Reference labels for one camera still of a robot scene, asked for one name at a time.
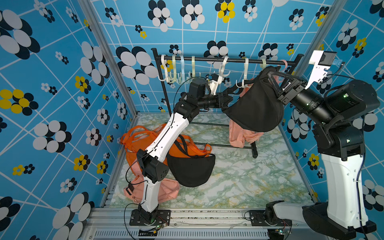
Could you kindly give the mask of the black bag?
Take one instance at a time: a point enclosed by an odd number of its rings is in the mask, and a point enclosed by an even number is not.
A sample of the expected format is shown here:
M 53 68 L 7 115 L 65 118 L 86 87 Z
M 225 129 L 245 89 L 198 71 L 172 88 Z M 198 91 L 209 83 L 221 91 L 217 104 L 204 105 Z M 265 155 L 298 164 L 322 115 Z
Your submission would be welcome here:
M 267 73 L 280 67 L 266 67 L 254 78 L 247 92 L 232 106 L 222 109 L 241 128 L 253 132 L 269 132 L 283 119 L 284 105 L 278 100 Z
M 214 169 L 216 156 L 176 158 L 167 153 L 167 164 L 175 179 L 184 187 L 195 188 L 205 184 Z

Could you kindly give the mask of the orange bag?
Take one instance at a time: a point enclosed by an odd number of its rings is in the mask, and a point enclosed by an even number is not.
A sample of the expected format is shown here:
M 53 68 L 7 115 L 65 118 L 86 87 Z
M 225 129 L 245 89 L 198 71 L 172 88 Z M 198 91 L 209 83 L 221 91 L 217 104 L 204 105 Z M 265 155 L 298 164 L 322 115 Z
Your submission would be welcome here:
M 139 163 L 134 163 L 137 160 L 138 150 L 145 150 L 152 144 L 165 126 L 166 124 L 162 124 L 153 131 L 144 126 L 135 126 L 123 135 L 121 144 L 125 148 L 126 160 L 135 176 L 142 173 Z
M 169 150 L 169 155 L 176 158 L 207 157 L 212 152 L 212 147 L 206 144 L 202 149 L 186 135 L 179 135 Z

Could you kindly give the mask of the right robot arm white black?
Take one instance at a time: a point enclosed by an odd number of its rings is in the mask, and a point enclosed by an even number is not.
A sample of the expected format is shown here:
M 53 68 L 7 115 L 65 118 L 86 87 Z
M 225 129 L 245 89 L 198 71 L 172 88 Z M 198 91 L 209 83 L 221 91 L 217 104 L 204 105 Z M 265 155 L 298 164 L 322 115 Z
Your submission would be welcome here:
M 355 119 L 380 106 L 375 89 L 364 81 L 352 80 L 319 95 L 297 80 L 279 90 L 278 99 L 293 104 L 315 122 L 313 134 L 327 174 L 328 201 L 311 206 L 269 203 L 266 222 L 303 222 L 313 231 L 338 240 L 376 231 L 363 201 L 364 130 L 353 125 Z

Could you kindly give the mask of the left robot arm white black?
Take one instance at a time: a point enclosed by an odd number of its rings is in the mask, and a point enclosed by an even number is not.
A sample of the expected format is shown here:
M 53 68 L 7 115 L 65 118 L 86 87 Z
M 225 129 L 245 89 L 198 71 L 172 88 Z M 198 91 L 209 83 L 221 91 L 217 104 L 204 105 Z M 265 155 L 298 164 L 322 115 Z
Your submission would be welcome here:
M 190 80 L 189 91 L 174 104 L 170 120 L 158 137 L 145 150 L 137 152 L 137 160 L 144 176 L 144 193 L 138 211 L 148 224 L 152 224 L 157 218 L 161 182 L 169 171 L 164 160 L 171 146 L 202 109 L 221 109 L 233 100 L 228 94 L 217 93 L 222 77 L 211 81 L 201 77 Z

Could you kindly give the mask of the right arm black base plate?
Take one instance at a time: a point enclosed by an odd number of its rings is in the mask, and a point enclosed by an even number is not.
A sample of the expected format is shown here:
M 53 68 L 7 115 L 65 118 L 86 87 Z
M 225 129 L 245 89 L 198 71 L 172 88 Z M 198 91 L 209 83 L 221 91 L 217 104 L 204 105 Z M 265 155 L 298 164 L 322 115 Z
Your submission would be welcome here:
M 291 220 L 278 219 L 271 210 L 249 210 L 244 213 L 244 218 L 251 222 L 253 227 L 290 227 Z

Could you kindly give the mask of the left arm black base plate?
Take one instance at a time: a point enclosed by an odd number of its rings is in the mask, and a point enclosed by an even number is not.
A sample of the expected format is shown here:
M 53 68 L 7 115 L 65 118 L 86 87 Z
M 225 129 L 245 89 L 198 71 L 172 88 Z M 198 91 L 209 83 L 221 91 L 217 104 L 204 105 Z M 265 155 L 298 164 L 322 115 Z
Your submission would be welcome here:
M 168 226 L 171 220 L 171 210 L 155 210 L 152 213 L 135 209 L 131 212 L 130 226 Z

